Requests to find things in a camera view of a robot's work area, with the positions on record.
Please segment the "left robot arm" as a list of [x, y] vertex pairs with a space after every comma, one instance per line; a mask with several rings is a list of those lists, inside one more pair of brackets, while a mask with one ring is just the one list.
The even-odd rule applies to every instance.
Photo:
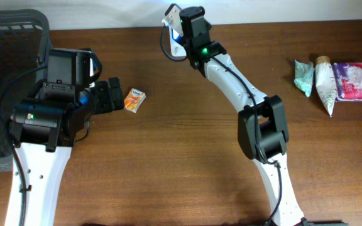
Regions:
[[5, 122], [14, 161], [5, 225], [53, 225], [76, 134], [93, 115], [124, 109], [120, 79], [99, 79], [102, 63], [90, 48], [54, 48], [44, 69]]

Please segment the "red purple tissue pack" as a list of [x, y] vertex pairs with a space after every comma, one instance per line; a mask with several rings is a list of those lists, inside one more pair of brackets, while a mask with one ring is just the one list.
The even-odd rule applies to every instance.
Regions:
[[362, 102], [362, 63], [333, 63], [338, 102]]

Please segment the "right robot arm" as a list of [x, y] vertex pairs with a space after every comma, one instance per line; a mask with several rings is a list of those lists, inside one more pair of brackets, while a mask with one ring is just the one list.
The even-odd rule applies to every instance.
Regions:
[[296, 200], [287, 167], [287, 118], [281, 98], [267, 96], [235, 67], [226, 49], [209, 35], [204, 8], [180, 11], [184, 48], [191, 66], [227, 97], [238, 113], [238, 144], [265, 186], [270, 216], [265, 225], [308, 225]]

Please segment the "white floral cream tube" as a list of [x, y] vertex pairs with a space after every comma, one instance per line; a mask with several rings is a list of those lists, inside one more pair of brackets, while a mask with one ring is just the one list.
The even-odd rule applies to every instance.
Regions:
[[336, 101], [337, 86], [328, 56], [319, 56], [315, 59], [315, 87], [323, 106], [331, 117]]

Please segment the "small orange tissue pack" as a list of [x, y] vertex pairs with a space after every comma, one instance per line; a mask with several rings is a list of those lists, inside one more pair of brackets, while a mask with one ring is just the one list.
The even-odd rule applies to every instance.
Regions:
[[124, 108], [136, 113], [146, 98], [146, 94], [138, 89], [132, 88], [124, 100]]

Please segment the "teal wet wipes pack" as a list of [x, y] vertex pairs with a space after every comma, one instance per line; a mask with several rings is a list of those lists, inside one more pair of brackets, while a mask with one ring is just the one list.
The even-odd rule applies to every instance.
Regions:
[[302, 63], [295, 60], [295, 86], [301, 90], [306, 97], [310, 97], [314, 83], [314, 64], [312, 62]]

